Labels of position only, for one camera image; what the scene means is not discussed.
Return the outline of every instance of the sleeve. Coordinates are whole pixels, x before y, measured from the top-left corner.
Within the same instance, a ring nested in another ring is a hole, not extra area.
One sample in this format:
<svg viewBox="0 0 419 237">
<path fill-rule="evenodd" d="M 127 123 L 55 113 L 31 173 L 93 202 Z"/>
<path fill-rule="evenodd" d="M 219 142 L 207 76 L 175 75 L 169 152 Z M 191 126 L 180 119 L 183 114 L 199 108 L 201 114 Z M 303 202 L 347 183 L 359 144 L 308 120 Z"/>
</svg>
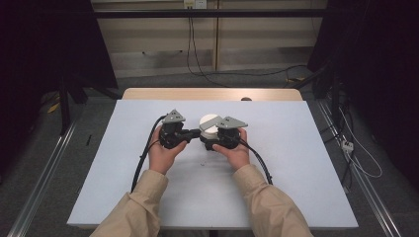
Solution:
<svg viewBox="0 0 419 237">
<path fill-rule="evenodd" d="M 234 173 L 234 180 L 247 203 L 255 236 L 312 236 L 293 200 L 268 185 L 254 165 L 240 168 Z"/>
<path fill-rule="evenodd" d="M 164 175 L 144 171 L 134 191 L 123 196 L 91 236 L 157 236 L 159 202 L 167 184 Z"/>
</svg>

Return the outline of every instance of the wire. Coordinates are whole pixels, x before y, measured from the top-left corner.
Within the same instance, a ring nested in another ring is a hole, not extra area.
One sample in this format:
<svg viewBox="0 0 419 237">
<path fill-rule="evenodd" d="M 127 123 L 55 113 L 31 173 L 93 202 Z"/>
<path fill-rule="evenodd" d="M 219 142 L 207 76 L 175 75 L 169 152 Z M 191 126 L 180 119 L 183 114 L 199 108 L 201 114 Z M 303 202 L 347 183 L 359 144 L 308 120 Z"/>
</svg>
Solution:
<svg viewBox="0 0 419 237">
<path fill-rule="evenodd" d="M 312 10 L 313 9 L 313 0 L 310 0 L 310 10 Z M 317 39 L 318 38 L 318 35 L 317 35 L 317 31 L 315 30 L 315 26 L 314 26 L 314 20 L 313 20 L 313 18 L 311 17 L 311 25 L 313 26 L 313 33 L 314 33 L 314 36 L 315 36 L 315 38 Z"/>
<path fill-rule="evenodd" d="M 245 147 L 247 147 L 249 150 L 251 150 L 252 152 L 253 152 L 253 154 L 255 154 L 255 156 L 256 156 L 256 158 L 258 159 L 258 161 L 259 161 L 259 163 L 261 164 L 261 166 L 262 166 L 262 169 L 264 170 L 264 172 L 265 172 L 265 175 L 266 175 L 266 179 L 268 180 L 268 184 L 270 184 L 270 185 L 272 185 L 273 183 L 272 183 L 272 176 L 271 176 L 271 174 L 269 173 L 269 171 L 268 171 L 268 168 L 266 167 L 266 165 L 265 165 L 265 162 L 263 161 L 263 159 L 262 159 L 262 157 L 259 155 L 259 153 L 258 152 L 256 152 L 252 147 L 250 147 L 250 145 L 245 141 L 245 140 L 243 140 L 243 139 L 240 139 L 240 144 L 242 144 L 242 145 L 244 145 Z"/>
<path fill-rule="evenodd" d="M 191 50 L 191 39 L 192 39 L 193 44 L 194 44 L 195 59 L 196 59 L 196 61 L 197 61 L 198 68 L 200 69 L 201 74 L 197 74 L 197 73 L 193 72 L 193 71 L 191 70 L 190 65 L 189 65 L 189 52 L 190 52 L 190 50 Z M 190 71 L 192 74 L 194 74 L 194 75 L 196 75 L 196 76 L 203 76 L 204 78 L 206 78 L 206 80 L 207 80 L 207 81 L 209 81 L 209 82 L 211 82 L 212 84 L 215 84 L 215 85 L 217 85 L 217 86 L 220 86 L 220 87 L 225 87 L 225 88 L 229 88 L 229 87 L 228 87 L 228 86 L 226 86 L 226 85 L 222 85 L 222 84 L 219 84 L 219 83 L 217 83 L 217 82 L 214 82 L 214 81 L 210 80 L 210 79 L 208 78 L 208 76 L 207 76 L 207 75 L 203 72 L 203 69 L 201 68 L 200 62 L 198 61 L 197 46 L 196 46 L 196 44 L 195 44 L 194 20 L 193 20 L 192 18 L 189 18 L 189 43 L 188 43 L 188 56 L 187 56 L 187 62 L 188 62 L 188 69 L 189 69 L 189 71 Z"/>
<path fill-rule="evenodd" d="M 139 156 L 139 162 L 138 162 L 138 165 L 136 167 L 135 174 L 133 175 L 131 192 L 133 192 L 133 189 L 135 189 L 136 182 L 138 181 L 139 172 L 141 171 L 142 164 L 144 163 L 145 157 L 147 157 L 147 153 L 150 150 L 150 147 L 158 141 L 158 140 L 154 141 L 151 145 L 149 145 L 150 141 L 151 141 L 151 137 L 153 136 L 153 132 L 156 129 L 157 124 L 159 124 L 165 117 L 166 116 L 162 116 L 162 117 L 158 118 L 156 123 L 154 124 L 153 128 L 151 128 L 151 132 L 150 132 L 150 135 L 148 136 L 147 143 L 145 144 L 144 151 L 142 151 L 142 155 Z"/>
<path fill-rule="evenodd" d="M 196 72 L 192 71 L 191 65 L 189 63 L 189 57 L 190 57 L 189 55 L 190 55 L 190 51 L 191 51 L 191 41 L 192 41 L 192 44 L 194 46 L 195 60 L 197 61 L 200 73 L 196 73 Z M 206 78 L 206 80 L 211 82 L 212 84 L 215 84 L 215 85 L 221 86 L 221 87 L 227 87 L 227 88 L 228 88 L 228 86 L 226 86 L 226 85 L 222 85 L 222 84 L 219 84 L 217 82 L 214 82 L 214 81 L 210 80 L 208 78 L 208 76 L 211 76 L 211 75 L 269 76 L 269 75 L 275 75 L 275 74 L 279 74 L 279 73 L 282 73 L 282 72 L 286 72 L 287 73 L 287 84 L 286 84 L 286 86 L 287 86 L 288 82 L 289 82 L 288 71 L 290 69 L 297 68 L 297 67 L 305 67 L 305 68 L 307 67 L 306 65 L 299 64 L 299 65 L 290 66 L 286 69 L 282 69 L 282 70 L 279 70 L 279 71 L 267 72 L 267 73 L 258 73 L 258 74 L 257 73 L 239 73 L 239 72 L 209 72 L 209 73 L 204 73 L 204 71 L 201 68 L 200 62 L 198 60 L 197 47 L 196 47 L 196 43 L 195 43 L 194 20 L 192 18 L 189 18 L 189 42 L 188 42 L 188 52 L 187 53 L 188 53 L 187 54 L 187 65 L 188 65 L 188 70 L 190 71 L 191 74 L 196 75 L 196 76 L 204 76 Z"/>
<path fill-rule="evenodd" d="M 352 131 L 352 129 L 349 127 L 348 121 L 345 118 L 345 115 L 343 114 L 342 110 L 339 108 L 340 113 L 343 115 L 343 119 L 345 121 L 345 124 L 348 126 L 348 130 L 351 133 L 351 135 L 353 136 L 354 140 L 367 152 L 367 154 L 373 159 L 373 161 L 377 164 L 378 168 L 379 168 L 379 175 L 372 175 L 370 173 L 368 173 L 367 171 L 365 171 L 358 162 L 355 162 L 355 160 L 351 157 L 351 155 L 349 154 L 348 151 L 346 151 L 346 153 L 349 156 L 349 159 L 354 162 L 354 166 L 357 167 L 359 170 L 361 170 L 365 175 L 370 176 L 372 178 L 379 178 L 382 176 L 382 168 L 379 165 L 379 163 L 377 162 L 377 160 L 374 158 L 374 156 L 361 144 L 361 142 L 357 139 L 357 137 L 354 135 L 354 132 Z"/>
</svg>

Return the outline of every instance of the black curtain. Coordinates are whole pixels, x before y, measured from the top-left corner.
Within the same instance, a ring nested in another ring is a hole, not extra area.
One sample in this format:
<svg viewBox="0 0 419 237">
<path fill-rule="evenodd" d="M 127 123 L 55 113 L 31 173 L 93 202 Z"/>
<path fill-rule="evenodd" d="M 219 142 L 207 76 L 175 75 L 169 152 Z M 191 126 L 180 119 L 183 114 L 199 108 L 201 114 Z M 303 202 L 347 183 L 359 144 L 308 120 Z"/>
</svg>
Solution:
<svg viewBox="0 0 419 237">
<path fill-rule="evenodd" d="M 93 11 L 89 0 L 0 1 L 0 172 L 25 142 L 42 95 L 58 90 L 63 73 L 104 88 L 117 87 L 96 19 L 52 16 L 44 10 Z"/>
<path fill-rule="evenodd" d="M 419 6 L 406 0 L 364 1 L 364 6 L 367 12 L 360 8 L 357 29 L 336 68 L 393 164 L 419 189 Z M 331 37 L 343 32 L 336 23 L 324 24 L 310 59 L 314 70 L 333 50 Z"/>
</svg>

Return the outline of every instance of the person's right hand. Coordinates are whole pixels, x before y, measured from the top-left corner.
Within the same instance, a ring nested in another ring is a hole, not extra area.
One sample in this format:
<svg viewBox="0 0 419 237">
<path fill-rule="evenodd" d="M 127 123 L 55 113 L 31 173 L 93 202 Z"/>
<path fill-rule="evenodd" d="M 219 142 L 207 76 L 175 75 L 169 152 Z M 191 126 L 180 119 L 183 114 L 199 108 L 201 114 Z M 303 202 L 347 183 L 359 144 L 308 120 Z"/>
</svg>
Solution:
<svg viewBox="0 0 419 237">
<path fill-rule="evenodd" d="M 247 142 L 246 130 L 240 127 L 238 128 L 238 131 L 240 132 L 240 138 Z M 215 144 L 212 146 L 212 149 L 227 157 L 228 163 L 230 163 L 234 170 L 238 170 L 241 167 L 250 164 L 249 149 L 242 144 L 238 144 L 234 149 L 227 149 Z"/>
</svg>

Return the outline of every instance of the handheld controller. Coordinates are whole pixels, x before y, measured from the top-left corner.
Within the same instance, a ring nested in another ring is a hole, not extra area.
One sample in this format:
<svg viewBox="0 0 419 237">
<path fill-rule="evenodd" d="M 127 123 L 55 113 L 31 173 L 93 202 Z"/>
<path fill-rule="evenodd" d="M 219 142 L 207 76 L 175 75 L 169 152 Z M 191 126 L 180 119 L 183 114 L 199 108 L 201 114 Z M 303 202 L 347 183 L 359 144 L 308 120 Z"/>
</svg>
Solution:
<svg viewBox="0 0 419 237">
<path fill-rule="evenodd" d="M 147 144 L 140 156 L 138 166 L 135 170 L 131 186 L 132 192 L 138 180 L 139 172 L 141 171 L 144 159 L 150 148 L 149 143 L 153 131 L 161 120 L 163 125 L 161 126 L 159 132 L 159 142 L 165 148 L 172 149 L 178 146 L 182 141 L 187 141 L 189 143 L 192 139 L 198 137 L 200 138 L 200 141 L 204 143 L 206 150 L 213 150 L 212 146 L 214 144 L 219 144 L 228 149 L 234 149 L 241 143 L 253 151 L 265 171 L 268 183 L 272 185 L 272 177 L 260 155 L 253 148 L 251 148 L 247 142 L 240 139 L 240 132 L 237 128 L 247 126 L 247 123 L 232 117 L 221 118 L 217 115 L 207 115 L 201 119 L 199 129 L 187 130 L 182 129 L 185 118 L 179 114 L 179 112 L 173 110 L 171 113 L 166 115 L 166 117 L 160 117 L 151 129 Z"/>
<path fill-rule="evenodd" d="M 162 121 L 159 133 L 160 144 L 167 149 L 172 149 L 186 140 L 188 143 L 192 139 L 200 137 L 201 131 L 199 129 L 182 129 L 185 118 L 176 110 L 169 113 Z"/>
<path fill-rule="evenodd" d="M 200 129 L 187 130 L 182 129 L 183 121 L 185 118 L 176 110 L 169 113 L 162 121 L 163 125 L 159 133 L 160 144 L 167 149 L 172 149 L 184 140 L 189 143 L 192 139 L 199 137 L 206 150 L 213 150 L 214 144 L 233 149 L 240 142 L 240 132 L 237 128 L 247 126 L 247 123 L 236 118 L 214 116 L 202 123 Z"/>
</svg>

